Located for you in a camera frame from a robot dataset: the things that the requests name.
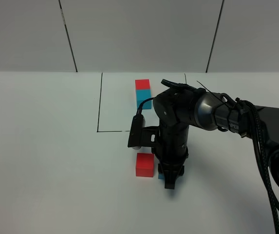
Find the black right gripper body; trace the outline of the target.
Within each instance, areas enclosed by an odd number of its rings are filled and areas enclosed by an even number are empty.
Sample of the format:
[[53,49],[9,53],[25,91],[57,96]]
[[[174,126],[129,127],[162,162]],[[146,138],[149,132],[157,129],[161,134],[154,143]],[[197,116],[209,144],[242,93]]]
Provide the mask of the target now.
[[180,172],[188,158],[188,130],[187,124],[159,125],[155,155],[159,159],[162,171],[173,169]]

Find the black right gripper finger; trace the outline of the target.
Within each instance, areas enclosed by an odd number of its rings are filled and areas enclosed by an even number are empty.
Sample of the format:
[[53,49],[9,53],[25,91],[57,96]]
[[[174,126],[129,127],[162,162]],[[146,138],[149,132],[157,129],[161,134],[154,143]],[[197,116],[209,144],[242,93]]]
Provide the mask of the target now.
[[165,181],[165,189],[175,189],[175,182],[179,176],[179,171],[169,169],[163,170],[164,181]]
[[183,165],[180,172],[179,172],[179,176],[183,176],[185,172],[185,166]]

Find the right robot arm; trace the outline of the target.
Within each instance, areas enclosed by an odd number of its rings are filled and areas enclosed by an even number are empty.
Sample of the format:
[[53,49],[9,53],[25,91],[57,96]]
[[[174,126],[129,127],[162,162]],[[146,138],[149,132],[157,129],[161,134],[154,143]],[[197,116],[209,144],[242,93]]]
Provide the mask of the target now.
[[162,80],[167,90],[153,99],[159,118],[155,154],[165,175],[166,187],[173,189],[188,156],[190,126],[207,131],[231,131],[252,139],[261,178],[279,186],[279,108],[256,106],[225,93]]

